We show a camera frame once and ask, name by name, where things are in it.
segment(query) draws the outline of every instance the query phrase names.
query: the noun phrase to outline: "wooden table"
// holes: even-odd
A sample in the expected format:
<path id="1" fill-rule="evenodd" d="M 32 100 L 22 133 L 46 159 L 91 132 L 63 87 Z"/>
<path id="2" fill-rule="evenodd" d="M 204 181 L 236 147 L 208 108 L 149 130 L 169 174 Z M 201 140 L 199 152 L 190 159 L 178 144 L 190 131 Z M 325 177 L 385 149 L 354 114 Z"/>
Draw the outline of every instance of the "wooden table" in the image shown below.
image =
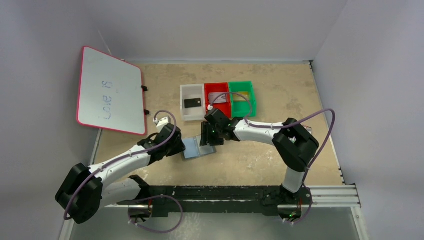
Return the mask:
<path id="1" fill-rule="evenodd" d="M 147 134 L 155 133 L 153 115 L 157 110 L 171 111 L 182 137 L 201 134 L 201 121 L 183 122 L 180 115 L 180 85 L 252 81 L 257 100 L 258 122 L 300 120 L 321 109 L 314 77 L 307 64 L 139 64 L 147 117 Z M 328 127 L 323 115 L 305 123 L 321 143 Z M 103 130 L 95 163 L 111 159 L 131 148 L 143 136 Z M 257 142 L 226 141 L 217 153 L 192 160 L 181 155 L 164 158 L 131 173 L 150 185 L 254 186 L 280 185 L 286 165 L 275 147 Z M 342 185 L 336 156 L 329 142 L 314 163 L 307 185 Z"/>

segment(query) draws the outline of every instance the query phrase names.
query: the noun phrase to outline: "open box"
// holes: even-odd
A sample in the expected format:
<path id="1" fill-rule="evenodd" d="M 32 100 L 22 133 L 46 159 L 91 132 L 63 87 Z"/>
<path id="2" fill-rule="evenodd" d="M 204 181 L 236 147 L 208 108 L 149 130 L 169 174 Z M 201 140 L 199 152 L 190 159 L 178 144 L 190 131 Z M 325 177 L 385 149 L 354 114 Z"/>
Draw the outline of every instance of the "open box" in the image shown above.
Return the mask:
<path id="1" fill-rule="evenodd" d="M 179 86 L 179 109 L 183 121 L 204 120 L 206 108 L 205 87 L 203 84 L 188 84 Z M 185 100 L 200 99 L 200 105 L 197 107 L 186 107 Z"/>
<path id="2" fill-rule="evenodd" d="M 247 92 L 249 101 L 252 105 L 252 112 L 249 117 L 256 116 L 256 98 L 255 92 L 253 90 L 253 85 L 251 81 L 230 81 L 228 83 L 228 88 L 230 92 Z M 249 103 L 246 101 L 235 101 L 236 98 L 233 94 L 231 94 L 231 117 L 244 117 L 250 111 Z"/>
<path id="3" fill-rule="evenodd" d="M 209 101 L 213 101 L 213 99 L 209 99 L 209 93 L 227 93 L 229 92 L 228 83 L 219 82 L 219 83 L 205 83 L 204 84 L 204 98 L 206 100 L 205 110 L 208 112 Z M 214 103 L 213 107 L 221 110 L 228 118 L 231 118 L 231 102 L 229 101 L 229 96 L 227 94 L 226 99 L 227 102 L 222 103 Z"/>

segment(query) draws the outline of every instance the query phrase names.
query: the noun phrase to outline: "green bin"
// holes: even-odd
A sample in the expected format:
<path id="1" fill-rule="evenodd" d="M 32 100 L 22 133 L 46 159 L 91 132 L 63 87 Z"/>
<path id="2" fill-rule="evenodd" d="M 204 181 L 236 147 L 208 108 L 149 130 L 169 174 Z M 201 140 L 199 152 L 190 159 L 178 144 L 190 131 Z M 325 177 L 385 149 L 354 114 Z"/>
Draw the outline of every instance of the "green bin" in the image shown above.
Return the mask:
<path id="1" fill-rule="evenodd" d="M 230 92 L 248 92 L 249 95 L 249 101 L 252 105 L 252 113 L 249 117 L 256 116 L 256 98 L 255 98 L 255 92 L 253 90 L 253 85 L 251 81 L 230 81 L 228 83 L 228 88 Z M 249 111 L 249 103 L 246 101 L 234 101 L 234 95 L 229 95 L 231 100 L 231 117 L 244 117 L 246 116 Z"/>

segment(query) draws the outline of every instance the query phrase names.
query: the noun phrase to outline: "white wall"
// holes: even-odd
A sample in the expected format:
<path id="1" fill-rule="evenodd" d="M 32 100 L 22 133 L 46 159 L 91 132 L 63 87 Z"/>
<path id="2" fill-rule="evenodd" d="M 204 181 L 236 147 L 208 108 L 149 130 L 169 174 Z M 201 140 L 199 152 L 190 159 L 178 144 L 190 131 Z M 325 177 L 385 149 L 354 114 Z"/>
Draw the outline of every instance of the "white wall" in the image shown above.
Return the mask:
<path id="1" fill-rule="evenodd" d="M 350 0 L 313 64 L 373 239 L 424 239 L 424 1 Z"/>
<path id="2" fill-rule="evenodd" d="M 1 239 L 57 239 L 55 194 L 97 134 L 75 120 L 81 47 L 103 43 L 81 0 L 2 0 L 0 32 Z"/>
<path id="3" fill-rule="evenodd" d="M 347 0 L 90 0 L 113 54 L 139 61 L 312 60 Z"/>

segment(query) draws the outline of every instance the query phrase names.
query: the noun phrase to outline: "whiteboard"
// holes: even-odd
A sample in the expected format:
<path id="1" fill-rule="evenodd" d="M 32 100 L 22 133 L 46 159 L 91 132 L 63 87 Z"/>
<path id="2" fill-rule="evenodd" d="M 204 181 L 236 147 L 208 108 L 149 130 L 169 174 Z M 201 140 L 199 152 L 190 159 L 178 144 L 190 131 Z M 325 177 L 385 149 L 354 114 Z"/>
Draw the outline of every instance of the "whiteboard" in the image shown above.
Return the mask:
<path id="1" fill-rule="evenodd" d="M 137 66 L 83 47 L 76 120 L 85 126 L 146 134 L 142 84 Z"/>

